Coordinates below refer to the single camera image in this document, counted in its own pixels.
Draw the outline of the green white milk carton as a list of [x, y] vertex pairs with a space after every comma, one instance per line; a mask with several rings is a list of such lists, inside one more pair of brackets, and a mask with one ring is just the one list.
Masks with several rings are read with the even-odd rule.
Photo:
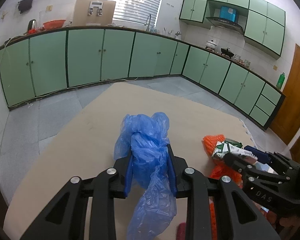
[[237, 141], [224, 140], [223, 142], [217, 141], [215, 149], [212, 152], [212, 159], [223, 160], [224, 156], [228, 153], [235, 155], [250, 164], [255, 164], [258, 157], [251, 151], [239, 148], [240, 144]]

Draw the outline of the blue plastic bag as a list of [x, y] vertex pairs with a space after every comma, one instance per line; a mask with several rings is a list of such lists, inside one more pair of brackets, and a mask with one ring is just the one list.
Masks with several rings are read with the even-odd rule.
[[177, 214], [175, 196], [168, 180], [168, 130], [163, 112], [152, 116], [126, 115], [114, 147], [114, 159], [132, 154], [135, 181], [145, 189], [127, 228], [127, 239], [155, 239]]

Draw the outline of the red paper bag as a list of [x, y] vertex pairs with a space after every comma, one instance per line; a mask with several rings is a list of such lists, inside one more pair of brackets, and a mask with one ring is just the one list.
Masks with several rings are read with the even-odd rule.
[[182, 222], [177, 227], [176, 240], [185, 240], [186, 238], [186, 222]]

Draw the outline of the lower green kitchen cabinets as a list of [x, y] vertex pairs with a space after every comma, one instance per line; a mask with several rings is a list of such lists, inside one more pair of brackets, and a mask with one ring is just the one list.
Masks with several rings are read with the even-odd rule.
[[182, 76], [267, 129], [285, 95], [225, 55], [189, 43], [121, 28], [65, 28], [0, 46], [7, 106], [101, 82]]

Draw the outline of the kitchen faucet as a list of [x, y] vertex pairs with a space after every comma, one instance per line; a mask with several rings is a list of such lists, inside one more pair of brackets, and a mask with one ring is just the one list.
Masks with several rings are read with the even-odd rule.
[[149, 14], [149, 15], [147, 16], [146, 23], [144, 24], [144, 25], [146, 26], [146, 31], [150, 31], [151, 20], [152, 20], [152, 15]]

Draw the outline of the orange red foam net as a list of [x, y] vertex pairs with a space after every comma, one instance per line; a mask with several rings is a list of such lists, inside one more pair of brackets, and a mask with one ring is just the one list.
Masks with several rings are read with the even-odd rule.
[[[241, 189], [243, 186], [242, 175], [232, 168], [228, 167], [225, 163], [221, 161], [215, 162], [215, 167], [211, 171], [209, 177], [212, 179], [221, 179], [223, 176], [229, 176], [230, 179]], [[217, 224], [216, 224], [216, 213], [214, 200], [212, 197], [209, 199], [210, 203], [210, 218], [211, 218], [211, 229], [212, 229], [212, 239], [217, 240]]]

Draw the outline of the wooden door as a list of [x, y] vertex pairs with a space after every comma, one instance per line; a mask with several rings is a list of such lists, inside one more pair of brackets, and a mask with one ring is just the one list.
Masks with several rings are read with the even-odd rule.
[[275, 134], [273, 150], [281, 152], [300, 137], [300, 46], [295, 46], [292, 66], [283, 89], [285, 99], [270, 129]]

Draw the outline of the green bottle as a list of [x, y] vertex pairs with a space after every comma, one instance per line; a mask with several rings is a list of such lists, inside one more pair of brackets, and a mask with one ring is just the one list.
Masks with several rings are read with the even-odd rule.
[[277, 83], [276, 83], [276, 88], [277, 88], [278, 90], [281, 90], [284, 81], [285, 81], [285, 73], [282, 72], [282, 73], [279, 75], [278, 81], [277, 81]]

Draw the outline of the black wok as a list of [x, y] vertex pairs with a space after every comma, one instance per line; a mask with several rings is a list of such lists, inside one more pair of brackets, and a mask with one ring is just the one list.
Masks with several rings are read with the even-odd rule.
[[221, 48], [221, 55], [227, 56], [230, 59], [234, 57], [234, 53], [230, 50], [230, 48]]

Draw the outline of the white cooking pot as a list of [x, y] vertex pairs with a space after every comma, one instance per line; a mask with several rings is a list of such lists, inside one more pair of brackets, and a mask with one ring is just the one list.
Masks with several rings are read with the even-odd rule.
[[212, 50], [212, 51], [215, 51], [216, 48], [217, 48], [217, 44], [214, 42], [214, 40], [208, 40], [206, 42], [206, 49], [209, 49], [209, 50]]

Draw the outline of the range hood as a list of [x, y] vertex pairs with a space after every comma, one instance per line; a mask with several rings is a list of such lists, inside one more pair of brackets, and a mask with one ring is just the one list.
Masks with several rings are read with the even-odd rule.
[[220, 17], [207, 17], [206, 19], [215, 27], [236, 31], [241, 35], [244, 34], [243, 28], [236, 22], [224, 18], [220, 18]]

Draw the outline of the blue box above hood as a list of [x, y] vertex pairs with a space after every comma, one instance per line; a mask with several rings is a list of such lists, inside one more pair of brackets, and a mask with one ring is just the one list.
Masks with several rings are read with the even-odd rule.
[[231, 22], [237, 22], [237, 10], [234, 8], [222, 6], [220, 9], [219, 17]]

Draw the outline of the electric kettle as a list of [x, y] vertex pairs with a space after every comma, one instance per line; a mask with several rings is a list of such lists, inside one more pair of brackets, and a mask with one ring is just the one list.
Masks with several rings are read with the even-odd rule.
[[27, 26], [27, 32], [33, 31], [37, 29], [37, 20], [32, 19], [29, 21], [28, 26]]

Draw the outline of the red plastic basin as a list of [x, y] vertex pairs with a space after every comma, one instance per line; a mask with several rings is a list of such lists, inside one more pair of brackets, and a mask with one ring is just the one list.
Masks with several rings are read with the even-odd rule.
[[65, 23], [65, 20], [52, 20], [43, 23], [43, 27], [45, 30], [58, 29], [62, 28]]

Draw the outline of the cardboard box on counter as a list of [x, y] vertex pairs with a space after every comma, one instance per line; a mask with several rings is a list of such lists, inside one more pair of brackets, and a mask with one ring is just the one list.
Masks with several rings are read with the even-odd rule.
[[112, 24], [115, 6], [109, 0], [76, 0], [72, 26]]

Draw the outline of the upper green wall cabinets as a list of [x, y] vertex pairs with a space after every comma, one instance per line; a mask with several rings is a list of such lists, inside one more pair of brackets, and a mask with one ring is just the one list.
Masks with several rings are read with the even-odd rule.
[[236, 23], [243, 28], [247, 44], [275, 59], [281, 57], [286, 12], [265, 0], [183, 0], [179, 20], [210, 29], [213, 25], [206, 18], [219, 17], [222, 6], [237, 10]]

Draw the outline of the dark towel on rail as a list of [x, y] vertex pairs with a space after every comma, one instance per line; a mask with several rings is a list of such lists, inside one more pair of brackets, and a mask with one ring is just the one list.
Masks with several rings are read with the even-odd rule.
[[21, 0], [18, 3], [18, 10], [20, 14], [23, 14], [24, 12], [30, 10], [32, 8], [33, 0]]

